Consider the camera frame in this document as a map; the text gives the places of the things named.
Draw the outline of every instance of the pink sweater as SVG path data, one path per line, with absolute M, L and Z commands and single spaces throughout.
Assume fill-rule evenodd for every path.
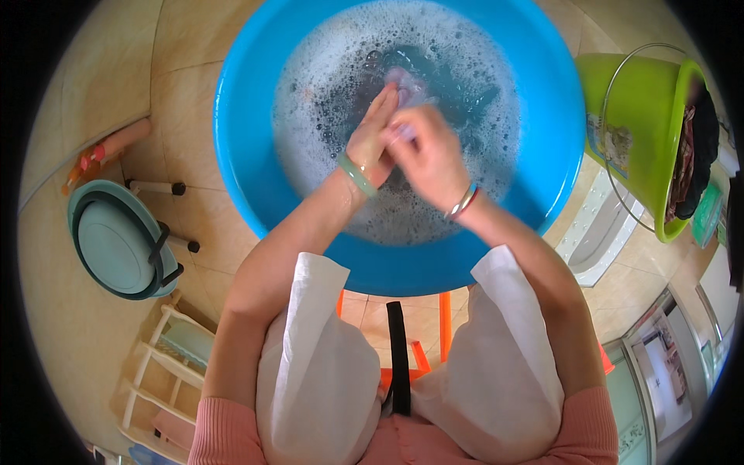
M 616 464 L 618 430 L 607 388 L 589 388 L 563 403 L 556 442 L 527 464 Z M 250 408 L 210 397 L 199 403 L 190 465 L 265 464 Z M 479 464 L 437 426 L 393 415 L 379 421 L 360 464 Z

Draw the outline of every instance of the blue plastic basin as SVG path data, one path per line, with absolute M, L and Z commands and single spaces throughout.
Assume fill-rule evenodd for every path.
M 222 179 L 259 238 L 301 201 L 273 147 L 272 100 L 294 47 L 353 0 L 267 0 L 225 59 L 214 100 L 214 141 Z M 571 55 L 542 11 L 527 0 L 444 0 L 502 47 L 519 93 L 519 160 L 501 206 L 539 234 L 558 216 L 578 175 L 584 100 Z M 381 246 L 340 234 L 326 255 L 351 270 L 346 289 L 405 297 L 473 283 L 470 269 L 488 248 L 462 231 L 419 246 Z

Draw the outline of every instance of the black apron strap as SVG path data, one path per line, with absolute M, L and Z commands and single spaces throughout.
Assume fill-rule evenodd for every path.
M 408 375 L 408 345 L 405 342 L 403 309 L 400 302 L 388 302 L 388 329 L 390 330 L 390 350 L 393 359 L 393 379 L 388 398 L 393 403 L 393 413 L 411 416 L 411 380 Z

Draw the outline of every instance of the sticker on bucket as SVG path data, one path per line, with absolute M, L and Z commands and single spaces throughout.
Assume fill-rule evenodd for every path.
M 612 126 L 607 124 L 607 133 L 604 137 L 604 148 L 608 162 L 619 174 L 628 179 L 628 160 L 630 160 L 630 148 L 633 146 L 633 135 L 625 126 Z M 604 160 L 599 149 L 601 140 L 602 118 L 594 113 L 586 114 L 586 138 L 589 140 L 591 150 Z

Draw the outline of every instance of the woman's right hand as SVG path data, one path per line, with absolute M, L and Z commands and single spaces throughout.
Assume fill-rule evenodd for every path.
M 407 141 L 398 128 L 413 128 L 416 138 Z M 382 139 L 416 193 L 442 212 L 457 205 L 470 187 L 460 139 L 439 111 L 431 105 L 403 109 L 393 115 Z

